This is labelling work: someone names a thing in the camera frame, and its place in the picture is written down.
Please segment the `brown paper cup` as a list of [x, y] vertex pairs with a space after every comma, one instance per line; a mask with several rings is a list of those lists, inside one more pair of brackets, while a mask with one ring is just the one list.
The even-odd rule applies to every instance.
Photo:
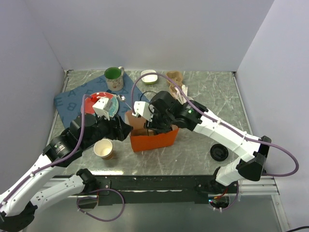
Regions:
[[110, 160], [113, 157], [113, 144], [109, 139], [97, 141], [93, 150], [98, 157], [104, 160]]

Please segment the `orange paper bag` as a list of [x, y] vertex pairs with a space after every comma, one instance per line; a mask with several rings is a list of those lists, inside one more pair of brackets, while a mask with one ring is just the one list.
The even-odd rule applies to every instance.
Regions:
[[133, 127], [133, 130], [130, 133], [130, 141], [134, 152], [164, 148], [174, 144], [179, 131], [177, 126], [172, 125], [173, 130], [168, 133], [154, 134], [152, 130], [144, 128], [146, 119], [143, 117], [134, 117], [132, 111], [133, 110], [130, 110], [125, 113], [125, 122]]

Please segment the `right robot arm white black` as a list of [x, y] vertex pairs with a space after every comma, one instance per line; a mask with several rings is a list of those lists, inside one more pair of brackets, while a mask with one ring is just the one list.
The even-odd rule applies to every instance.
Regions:
[[214, 173], [211, 188], [223, 192], [228, 185], [240, 179], [259, 181], [269, 147], [259, 139], [221, 120], [206, 106], [190, 101], [181, 104], [167, 91], [158, 92], [149, 103], [135, 103], [134, 108], [151, 123], [158, 123], [166, 131], [171, 125], [205, 135], [237, 155], [230, 164], [219, 167]]

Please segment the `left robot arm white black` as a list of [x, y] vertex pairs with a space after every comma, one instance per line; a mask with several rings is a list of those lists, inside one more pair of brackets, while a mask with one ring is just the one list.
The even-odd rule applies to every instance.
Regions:
[[50, 141], [33, 166], [1, 194], [1, 230], [19, 232], [34, 220], [40, 210], [71, 195], [91, 194], [97, 187], [97, 180], [88, 169], [80, 169], [57, 186], [46, 190], [42, 187], [96, 142], [103, 138], [123, 141], [132, 129], [120, 116], [111, 120], [92, 114], [77, 116], [68, 128]]

